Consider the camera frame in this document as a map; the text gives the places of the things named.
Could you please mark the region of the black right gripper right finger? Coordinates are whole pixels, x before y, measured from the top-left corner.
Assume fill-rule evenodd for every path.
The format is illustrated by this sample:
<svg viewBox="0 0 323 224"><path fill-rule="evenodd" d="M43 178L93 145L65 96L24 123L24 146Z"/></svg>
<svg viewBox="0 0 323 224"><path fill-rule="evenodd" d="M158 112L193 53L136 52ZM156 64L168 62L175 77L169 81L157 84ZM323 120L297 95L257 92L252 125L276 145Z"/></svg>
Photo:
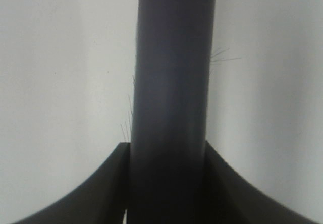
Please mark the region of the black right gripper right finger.
<svg viewBox="0 0 323 224"><path fill-rule="evenodd" d="M239 175L206 143L203 223L312 223L273 200Z"/></svg>

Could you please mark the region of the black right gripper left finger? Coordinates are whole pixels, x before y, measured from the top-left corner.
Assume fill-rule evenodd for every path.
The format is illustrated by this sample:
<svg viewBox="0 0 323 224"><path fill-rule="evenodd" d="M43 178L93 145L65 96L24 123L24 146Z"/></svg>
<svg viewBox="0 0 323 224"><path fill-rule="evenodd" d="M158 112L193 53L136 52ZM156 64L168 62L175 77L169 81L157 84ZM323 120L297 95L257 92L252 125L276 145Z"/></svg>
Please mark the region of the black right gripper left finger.
<svg viewBox="0 0 323 224"><path fill-rule="evenodd" d="M123 223L128 204L129 143L119 143L76 189L19 223Z"/></svg>

